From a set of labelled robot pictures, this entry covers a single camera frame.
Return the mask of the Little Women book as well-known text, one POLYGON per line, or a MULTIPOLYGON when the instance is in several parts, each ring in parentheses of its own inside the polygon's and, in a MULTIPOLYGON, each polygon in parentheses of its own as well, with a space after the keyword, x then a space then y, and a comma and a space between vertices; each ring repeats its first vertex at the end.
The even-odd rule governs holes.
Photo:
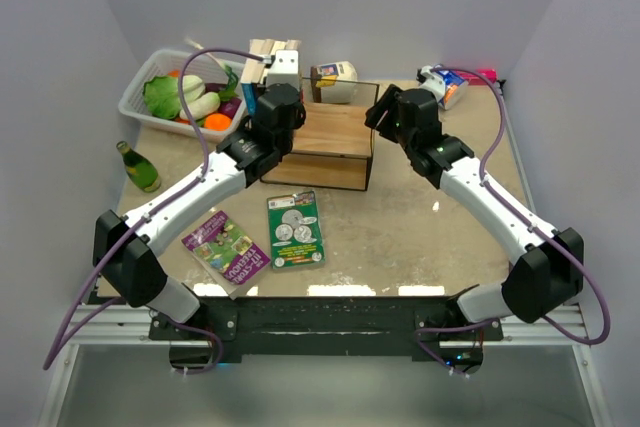
POLYGON ((293 62, 293 51, 298 51, 301 41, 299 39, 276 40, 270 51, 271 62, 289 64, 293 62))

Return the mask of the white cartoon mug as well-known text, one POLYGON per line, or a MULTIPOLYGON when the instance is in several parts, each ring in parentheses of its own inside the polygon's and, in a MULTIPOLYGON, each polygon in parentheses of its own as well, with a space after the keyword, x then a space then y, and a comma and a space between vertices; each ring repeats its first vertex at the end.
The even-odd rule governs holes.
POLYGON ((310 68, 311 93, 316 103, 349 104, 355 95, 357 82, 357 71, 349 61, 310 68))

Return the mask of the toy cabbage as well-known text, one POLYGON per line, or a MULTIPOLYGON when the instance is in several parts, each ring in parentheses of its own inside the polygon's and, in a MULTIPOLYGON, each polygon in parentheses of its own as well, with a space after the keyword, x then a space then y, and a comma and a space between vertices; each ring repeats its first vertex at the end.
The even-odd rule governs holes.
MULTIPOLYGON (((173 120, 182 110, 178 89, 179 78, 156 76, 143 86, 143 100, 150 114, 165 120, 173 120)), ((192 102, 205 92, 204 81, 196 75, 185 75, 183 93, 186 103, 192 102)))

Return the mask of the green coin book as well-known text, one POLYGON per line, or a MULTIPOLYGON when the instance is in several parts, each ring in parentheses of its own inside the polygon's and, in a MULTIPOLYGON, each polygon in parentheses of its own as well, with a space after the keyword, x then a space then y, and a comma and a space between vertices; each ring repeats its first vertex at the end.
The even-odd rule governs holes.
POLYGON ((325 261, 316 193, 307 190, 266 201, 274 270, 318 266, 325 261))

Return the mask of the white plastic basket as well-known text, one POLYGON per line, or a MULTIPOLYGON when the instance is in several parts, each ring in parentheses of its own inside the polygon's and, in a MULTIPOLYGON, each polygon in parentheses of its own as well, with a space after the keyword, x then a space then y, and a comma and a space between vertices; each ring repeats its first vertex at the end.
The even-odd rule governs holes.
MULTIPOLYGON (((193 137, 195 132, 180 116, 178 76, 189 54, 161 49, 143 64, 125 89, 119 112, 158 130, 193 137)), ((202 135, 219 142, 247 116, 241 88, 235 82, 244 65, 214 61, 203 55, 186 67, 184 95, 202 135)))

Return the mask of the green glass bottle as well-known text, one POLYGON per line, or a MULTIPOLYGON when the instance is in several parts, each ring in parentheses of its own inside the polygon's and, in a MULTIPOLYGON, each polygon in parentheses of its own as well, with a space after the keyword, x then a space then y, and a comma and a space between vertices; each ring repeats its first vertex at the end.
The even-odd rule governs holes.
POLYGON ((126 141, 119 141, 116 149, 122 157, 127 176, 138 189, 151 193, 161 187, 161 177, 146 157, 132 149, 126 141))

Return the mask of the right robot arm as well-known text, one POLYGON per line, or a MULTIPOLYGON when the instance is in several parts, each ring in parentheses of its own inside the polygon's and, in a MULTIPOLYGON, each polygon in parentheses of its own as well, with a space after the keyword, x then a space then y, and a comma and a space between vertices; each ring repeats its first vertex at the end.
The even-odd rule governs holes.
POLYGON ((413 170, 465 207, 507 254, 511 269, 503 282, 457 296, 457 308, 445 316, 452 337, 469 339, 489 318, 514 315, 533 323, 582 291, 583 275, 566 257, 584 259, 580 234, 559 231, 490 175, 480 175, 473 151, 443 132, 431 92, 390 85, 367 110, 365 124, 399 144, 413 170))

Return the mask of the purple toy eggplant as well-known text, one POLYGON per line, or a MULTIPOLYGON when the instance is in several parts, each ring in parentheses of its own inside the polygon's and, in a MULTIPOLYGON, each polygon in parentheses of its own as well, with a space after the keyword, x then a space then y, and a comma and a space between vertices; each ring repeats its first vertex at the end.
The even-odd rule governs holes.
POLYGON ((234 119, 241 104, 242 100, 239 97, 235 97, 226 102, 222 102, 217 112, 229 117, 230 119, 234 119))

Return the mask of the blue 26-storey treehouse book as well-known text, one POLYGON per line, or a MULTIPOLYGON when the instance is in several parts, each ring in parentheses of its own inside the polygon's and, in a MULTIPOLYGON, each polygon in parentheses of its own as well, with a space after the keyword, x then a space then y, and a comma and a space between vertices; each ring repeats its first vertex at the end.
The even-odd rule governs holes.
MULTIPOLYGON (((262 49, 264 47, 265 40, 264 39, 252 39, 250 41, 249 53, 252 55, 261 55, 262 49)), ((242 75, 240 77, 240 85, 242 88, 242 94, 244 96, 244 101, 247 108, 247 113, 250 116, 254 115, 255 112, 255 95, 254 95, 254 81, 253 74, 254 70, 257 67, 262 67, 263 64, 255 60, 253 58, 249 58, 246 60, 242 75)))

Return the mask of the dark Edward Tulane book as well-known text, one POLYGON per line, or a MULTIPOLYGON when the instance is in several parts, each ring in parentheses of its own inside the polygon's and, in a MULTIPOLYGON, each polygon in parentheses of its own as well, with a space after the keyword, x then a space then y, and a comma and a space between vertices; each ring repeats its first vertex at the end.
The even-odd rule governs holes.
POLYGON ((280 48, 280 42, 274 39, 263 39, 258 54, 267 57, 272 56, 280 48))

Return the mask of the white toy radish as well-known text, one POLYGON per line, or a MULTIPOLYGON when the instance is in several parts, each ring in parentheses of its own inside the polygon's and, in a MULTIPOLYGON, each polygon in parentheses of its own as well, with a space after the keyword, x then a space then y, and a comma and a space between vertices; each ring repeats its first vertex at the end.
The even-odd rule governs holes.
POLYGON ((216 92, 207 92, 198 99, 188 103, 188 109, 194 120, 199 121, 215 113, 221 104, 216 92))

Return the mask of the pink stapler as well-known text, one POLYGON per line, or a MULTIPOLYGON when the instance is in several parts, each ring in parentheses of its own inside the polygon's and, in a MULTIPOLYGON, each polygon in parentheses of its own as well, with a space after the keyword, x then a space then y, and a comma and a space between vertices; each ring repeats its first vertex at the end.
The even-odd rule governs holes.
POLYGON ((471 81, 473 85, 484 85, 487 82, 496 84, 498 76, 494 69, 478 69, 477 76, 471 81))

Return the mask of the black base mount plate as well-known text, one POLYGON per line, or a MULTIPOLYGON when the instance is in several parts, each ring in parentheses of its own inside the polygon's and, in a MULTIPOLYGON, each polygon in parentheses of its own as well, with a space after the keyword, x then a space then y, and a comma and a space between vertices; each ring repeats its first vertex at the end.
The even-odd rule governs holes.
POLYGON ((427 361, 432 353, 455 366, 478 366, 481 344, 502 340, 502 326, 490 320, 473 330, 454 307, 446 296, 206 297, 185 329, 158 315, 149 337, 169 342, 177 367, 215 358, 239 363, 251 355, 427 361))

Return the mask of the purple 117-storey treehouse book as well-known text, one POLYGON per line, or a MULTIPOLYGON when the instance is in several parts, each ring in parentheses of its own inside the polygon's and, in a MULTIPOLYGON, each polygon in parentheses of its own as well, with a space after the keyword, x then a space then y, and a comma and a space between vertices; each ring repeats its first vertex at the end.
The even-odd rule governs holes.
POLYGON ((271 263, 268 255, 223 211, 216 211, 181 243, 232 299, 247 294, 271 263))

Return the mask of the orange toy fruit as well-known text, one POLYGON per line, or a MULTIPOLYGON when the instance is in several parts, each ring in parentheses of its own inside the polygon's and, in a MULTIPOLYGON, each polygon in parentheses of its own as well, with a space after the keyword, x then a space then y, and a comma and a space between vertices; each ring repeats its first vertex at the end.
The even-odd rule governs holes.
POLYGON ((232 119, 221 113, 212 113, 204 120, 203 127, 208 130, 223 132, 230 128, 232 119))

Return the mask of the toy spring onion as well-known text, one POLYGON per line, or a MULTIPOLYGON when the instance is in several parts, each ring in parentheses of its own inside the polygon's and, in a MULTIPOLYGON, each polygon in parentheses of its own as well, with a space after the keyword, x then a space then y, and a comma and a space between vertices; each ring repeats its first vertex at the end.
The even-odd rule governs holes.
POLYGON ((240 99, 239 75, 230 63, 219 57, 220 51, 205 49, 187 39, 191 52, 180 69, 177 85, 187 102, 213 93, 220 104, 240 99))

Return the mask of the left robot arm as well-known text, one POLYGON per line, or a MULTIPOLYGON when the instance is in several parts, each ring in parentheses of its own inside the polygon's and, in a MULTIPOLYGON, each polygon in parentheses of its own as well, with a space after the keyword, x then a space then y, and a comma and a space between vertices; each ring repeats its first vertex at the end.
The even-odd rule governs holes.
POLYGON ((196 294, 169 276, 159 256, 210 208, 243 191, 281 163, 305 121, 301 95, 289 84, 268 87, 256 111, 220 142, 203 164, 146 204, 96 221, 93 264, 124 301, 172 320, 185 339, 200 337, 207 315, 196 294))

